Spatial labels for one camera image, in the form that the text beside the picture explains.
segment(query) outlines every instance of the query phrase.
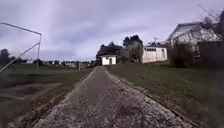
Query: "field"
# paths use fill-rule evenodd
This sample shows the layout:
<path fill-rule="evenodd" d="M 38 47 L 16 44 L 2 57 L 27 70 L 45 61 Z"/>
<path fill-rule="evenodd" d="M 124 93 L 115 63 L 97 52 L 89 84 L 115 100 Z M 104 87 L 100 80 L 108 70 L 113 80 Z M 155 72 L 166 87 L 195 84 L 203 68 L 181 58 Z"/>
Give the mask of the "field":
<path fill-rule="evenodd" d="M 121 64 L 107 67 L 156 101 L 190 119 L 200 127 L 224 122 L 224 70 L 150 67 Z"/>
<path fill-rule="evenodd" d="M 0 74 L 0 127 L 31 127 L 91 69 L 12 66 Z"/>

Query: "overcast sky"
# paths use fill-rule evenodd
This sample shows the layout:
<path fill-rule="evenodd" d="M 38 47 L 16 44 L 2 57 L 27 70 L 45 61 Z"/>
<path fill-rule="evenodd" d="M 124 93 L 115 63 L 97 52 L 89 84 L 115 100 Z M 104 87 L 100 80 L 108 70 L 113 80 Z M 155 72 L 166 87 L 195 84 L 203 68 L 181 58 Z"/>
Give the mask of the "overcast sky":
<path fill-rule="evenodd" d="M 206 15 L 197 4 L 212 13 L 224 8 L 224 0 L 0 0 L 0 20 L 41 32 L 41 59 L 90 60 L 101 44 L 122 44 L 125 36 L 165 40 L 178 23 Z M 37 41 L 0 26 L 0 48 L 18 54 Z"/>

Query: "goal post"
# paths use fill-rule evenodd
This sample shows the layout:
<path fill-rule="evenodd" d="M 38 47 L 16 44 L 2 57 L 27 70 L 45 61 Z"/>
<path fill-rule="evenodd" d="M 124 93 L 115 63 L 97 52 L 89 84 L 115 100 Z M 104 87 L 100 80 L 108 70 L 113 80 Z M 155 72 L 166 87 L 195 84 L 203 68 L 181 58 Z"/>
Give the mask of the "goal post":
<path fill-rule="evenodd" d="M 9 23 L 6 23 L 6 22 L 1 22 L 0 21 L 0 25 L 6 25 L 6 26 L 9 26 L 9 27 L 12 27 L 12 28 L 16 28 L 16 29 L 20 29 L 20 30 L 23 30 L 23 31 L 26 31 L 26 32 L 30 32 L 30 33 L 33 33 L 33 34 L 36 34 L 36 35 L 39 35 L 39 41 L 34 44 L 32 47 L 28 48 L 27 50 L 25 50 L 24 52 L 22 52 L 20 55 L 18 55 L 15 59 L 13 59 L 12 61 L 10 61 L 8 64 L 6 64 L 3 68 L 0 69 L 0 73 L 2 71 L 4 71 L 7 67 L 9 67 L 13 62 L 15 62 L 18 58 L 20 58 L 21 56 L 23 56 L 24 54 L 26 54 L 28 51 L 32 50 L 33 48 L 35 47 L 38 47 L 37 48 L 37 60 L 40 59 L 40 45 L 41 45 L 41 38 L 42 38 L 42 33 L 39 33 L 39 32 L 36 32 L 36 31 L 33 31 L 33 30 L 30 30 L 30 29 L 26 29 L 26 28 L 23 28 L 23 27 L 19 27 L 19 26 L 16 26 L 16 25 L 13 25 L 13 24 L 9 24 Z M 37 69 L 39 69 L 39 61 L 36 62 L 37 65 Z"/>

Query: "roof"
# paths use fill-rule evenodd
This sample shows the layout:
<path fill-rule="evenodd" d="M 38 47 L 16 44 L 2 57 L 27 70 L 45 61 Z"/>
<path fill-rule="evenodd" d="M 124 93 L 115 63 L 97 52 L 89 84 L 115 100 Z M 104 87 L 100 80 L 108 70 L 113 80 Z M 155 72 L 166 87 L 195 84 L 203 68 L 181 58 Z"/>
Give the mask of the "roof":
<path fill-rule="evenodd" d="M 178 24 L 177 27 L 170 34 L 170 36 L 167 40 L 170 40 L 171 38 L 178 37 L 179 35 L 187 33 L 189 31 L 191 31 L 192 29 L 198 28 L 201 26 L 201 23 L 202 22 L 191 22 L 191 23 Z"/>
<path fill-rule="evenodd" d="M 116 57 L 117 55 L 101 55 L 100 57 Z"/>

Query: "white house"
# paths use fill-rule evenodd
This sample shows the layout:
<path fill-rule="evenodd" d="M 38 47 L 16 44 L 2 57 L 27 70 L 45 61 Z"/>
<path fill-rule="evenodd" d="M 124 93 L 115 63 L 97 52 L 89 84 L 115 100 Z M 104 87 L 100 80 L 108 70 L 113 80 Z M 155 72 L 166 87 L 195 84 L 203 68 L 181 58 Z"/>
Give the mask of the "white house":
<path fill-rule="evenodd" d="M 116 55 L 103 55 L 101 56 L 102 65 L 116 64 Z"/>
<path fill-rule="evenodd" d="M 71 68 L 75 68 L 76 67 L 76 64 L 75 63 L 72 63 L 72 62 L 65 62 L 65 66 L 71 67 Z"/>
<path fill-rule="evenodd" d="M 143 48 L 142 63 L 150 63 L 167 60 L 167 49 L 165 47 L 150 47 Z"/>
<path fill-rule="evenodd" d="M 204 40 L 217 41 L 219 38 L 211 29 L 204 29 L 202 22 L 178 24 L 167 39 L 167 41 L 171 42 L 171 47 L 175 42 L 197 45 L 198 42 Z"/>

